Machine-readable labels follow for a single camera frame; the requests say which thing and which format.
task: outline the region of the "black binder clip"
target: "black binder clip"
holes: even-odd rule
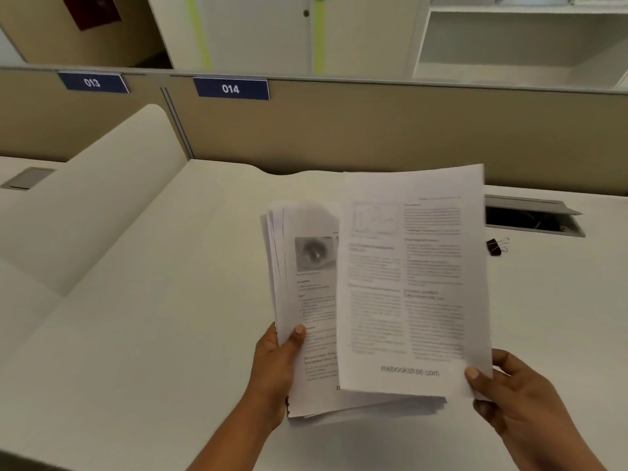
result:
[[[499,241],[493,238],[486,242],[486,247],[489,249],[489,253],[491,254],[491,256],[501,256],[502,253],[508,252],[508,248],[504,246],[508,243],[510,243],[510,238],[504,238]]]

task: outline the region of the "blue sign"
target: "blue sign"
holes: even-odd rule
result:
[[[266,79],[194,78],[200,97],[271,100]]]
[[[70,91],[117,92],[129,94],[120,74],[59,71],[59,77]]]

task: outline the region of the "013 sign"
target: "013 sign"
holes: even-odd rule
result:
[[[266,79],[194,78],[200,97],[270,100]]]
[[[70,91],[115,92],[129,94],[120,74],[59,71],[59,77]]]

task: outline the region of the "cubicle partition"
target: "cubicle partition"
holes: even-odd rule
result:
[[[0,69],[0,156],[67,161],[147,104],[174,123],[158,80],[123,75],[129,94],[68,90],[55,70]]]
[[[130,94],[73,92],[52,68],[0,70],[0,155],[67,160],[155,103],[193,158],[271,173],[483,163],[489,184],[628,191],[623,94],[271,79],[263,101],[200,97],[194,73],[122,75]]]

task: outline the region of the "yellow-green stripe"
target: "yellow-green stripe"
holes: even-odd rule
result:
[[[200,21],[199,9],[194,0],[185,0],[190,12],[190,20],[192,21],[192,28],[194,30],[194,36],[197,40],[197,46],[199,47],[200,56],[203,60],[203,68],[210,71],[212,69],[212,59],[209,57],[209,49],[205,42],[205,33],[203,33],[203,24]]]
[[[314,73],[325,74],[325,0],[314,0]]]

